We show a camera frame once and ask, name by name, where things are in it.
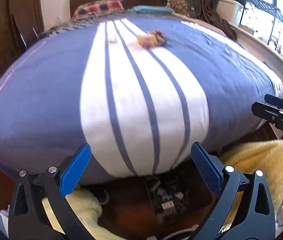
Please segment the brown candy wrapper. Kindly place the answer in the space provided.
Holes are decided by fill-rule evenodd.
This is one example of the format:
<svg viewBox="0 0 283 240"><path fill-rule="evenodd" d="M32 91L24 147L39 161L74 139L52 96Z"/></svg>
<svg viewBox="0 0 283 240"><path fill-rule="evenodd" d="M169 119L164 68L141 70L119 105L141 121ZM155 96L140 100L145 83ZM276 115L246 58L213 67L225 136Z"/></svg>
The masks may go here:
<svg viewBox="0 0 283 240"><path fill-rule="evenodd" d="M156 38L156 46L165 46L167 44L168 38L159 30L154 31L154 36Z"/></svg>

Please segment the yellow fluffy rug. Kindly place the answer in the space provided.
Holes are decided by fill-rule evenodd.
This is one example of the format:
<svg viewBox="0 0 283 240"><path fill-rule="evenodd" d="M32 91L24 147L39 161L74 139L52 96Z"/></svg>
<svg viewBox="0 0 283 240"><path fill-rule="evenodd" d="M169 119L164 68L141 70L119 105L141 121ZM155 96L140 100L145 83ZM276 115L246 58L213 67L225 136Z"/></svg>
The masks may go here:
<svg viewBox="0 0 283 240"><path fill-rule="evenodd" d="M252 142L227 152L226 184L214 209L189 239L272 239L283 197L283 140Z"/></svg>

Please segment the blue white striped bedspread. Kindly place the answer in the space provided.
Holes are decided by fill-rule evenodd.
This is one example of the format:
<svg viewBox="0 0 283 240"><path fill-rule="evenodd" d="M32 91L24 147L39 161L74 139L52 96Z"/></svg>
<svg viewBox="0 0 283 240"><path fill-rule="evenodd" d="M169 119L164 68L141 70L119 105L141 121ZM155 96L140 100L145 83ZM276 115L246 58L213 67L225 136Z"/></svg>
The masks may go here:
<svg viewBox="0 0 283 240"><path fill-rule="evenodd" d="M159 29L165 46L137 36ZM208 151L254 132L253 103L283 83L227 37L168 18L122 18L46 37L0 78L0 169L45 171L89 144L81 178L160 174L199 141Z"/></svg>

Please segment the white storage bin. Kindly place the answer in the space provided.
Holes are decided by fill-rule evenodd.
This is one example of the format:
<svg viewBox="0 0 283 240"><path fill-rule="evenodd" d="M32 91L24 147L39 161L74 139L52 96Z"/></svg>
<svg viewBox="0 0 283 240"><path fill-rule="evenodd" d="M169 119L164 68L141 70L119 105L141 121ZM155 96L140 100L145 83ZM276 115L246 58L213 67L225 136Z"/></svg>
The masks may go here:
<svg viewBox="0 0 283 240"><path fill-rule="evenodd" d="M221 18L238 27L244 6L235 0L219 0L216 11Z"/></svg>

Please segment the black metal rack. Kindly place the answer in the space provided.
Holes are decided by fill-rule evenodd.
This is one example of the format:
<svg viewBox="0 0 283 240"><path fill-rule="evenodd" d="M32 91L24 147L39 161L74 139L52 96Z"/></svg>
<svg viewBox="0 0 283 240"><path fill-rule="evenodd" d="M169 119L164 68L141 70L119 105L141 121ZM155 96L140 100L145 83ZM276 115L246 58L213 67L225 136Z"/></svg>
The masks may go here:
<svg viewBox="0 0 283 240"><path fill-rule="evenodd" d="M283 0L245 0L240 24L283 55Z"/></svg>

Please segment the white crumpled tissue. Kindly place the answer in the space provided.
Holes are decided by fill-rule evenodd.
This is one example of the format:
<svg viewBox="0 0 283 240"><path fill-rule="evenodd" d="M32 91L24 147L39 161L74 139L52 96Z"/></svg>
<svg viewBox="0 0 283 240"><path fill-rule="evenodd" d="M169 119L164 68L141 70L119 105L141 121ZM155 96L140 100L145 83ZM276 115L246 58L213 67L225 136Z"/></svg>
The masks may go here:
<svg viewBox="0 0 283 240"><path fill-rule="evenodd" d="M112 43L112 44L117 43L117 39L116 38L115 39L109 39L109 43Z"/></svg>

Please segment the patterned brown cushion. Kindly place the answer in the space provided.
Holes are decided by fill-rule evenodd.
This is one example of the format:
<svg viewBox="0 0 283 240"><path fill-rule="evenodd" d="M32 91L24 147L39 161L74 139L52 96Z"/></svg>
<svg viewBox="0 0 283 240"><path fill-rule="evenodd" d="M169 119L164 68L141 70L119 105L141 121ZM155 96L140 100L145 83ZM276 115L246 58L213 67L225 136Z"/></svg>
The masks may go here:
<svg viewBox="0 0 283 240"><path fill-rule="evenodd" d="M167 7L172 8L178 14L197 18L194 0L167 0Z"/></svg>

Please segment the grey patterned blanket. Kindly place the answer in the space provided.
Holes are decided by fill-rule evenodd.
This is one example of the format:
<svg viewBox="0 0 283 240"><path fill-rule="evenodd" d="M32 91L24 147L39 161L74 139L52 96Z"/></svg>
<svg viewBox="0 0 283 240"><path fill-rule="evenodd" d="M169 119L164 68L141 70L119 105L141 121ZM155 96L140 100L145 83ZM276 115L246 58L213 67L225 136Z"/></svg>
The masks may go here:
<svg viewBox="0 0 283 240"><path fill-rule="evenodd" d="M112 21L112 20L120 20L122 18L131 18L131 17L138 17L138 18L168 18L168 19L174 19L174 20L180 20L181 18L173 15L173 14L138 14L131 11L126 11L123 13L115 13L115 14L109 14L109 15L89 15L86 18L81 18L79 20L70 20L69 22L62 23L59 26L52 27L48 30L45 30L41 33L41 37L50 37L54 35L58 35L61 33L64 33L66 31L72 31L76 29L86 28L90 25L99 24L106 21Z"/></svg>

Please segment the teal folded pillow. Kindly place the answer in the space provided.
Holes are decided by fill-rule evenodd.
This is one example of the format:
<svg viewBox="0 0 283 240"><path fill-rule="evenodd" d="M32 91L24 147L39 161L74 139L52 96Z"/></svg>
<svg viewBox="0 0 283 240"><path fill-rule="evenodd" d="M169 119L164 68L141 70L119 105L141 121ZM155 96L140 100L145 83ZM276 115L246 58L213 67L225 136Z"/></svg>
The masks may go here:
<svg viewBox="0 0 283 240"><path fill-rule="evenodd" d="M174 9L170 7L137 5L129 9L129 11L138 14L172 14Z"/></svg>

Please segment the plaid red blue pillow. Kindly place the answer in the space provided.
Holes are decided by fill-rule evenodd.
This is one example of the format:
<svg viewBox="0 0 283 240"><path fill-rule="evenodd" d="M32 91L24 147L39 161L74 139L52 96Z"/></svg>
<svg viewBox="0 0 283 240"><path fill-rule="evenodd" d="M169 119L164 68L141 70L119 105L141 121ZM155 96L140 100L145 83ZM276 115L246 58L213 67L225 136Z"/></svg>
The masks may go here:
<svg viewBox="0 0 283 240"><path fill-rule="evenodd" d="M104 16L122 13L125 9L121 0L102 0L80 5L73 13L72 20L81 20L90 16Z"/></svg>

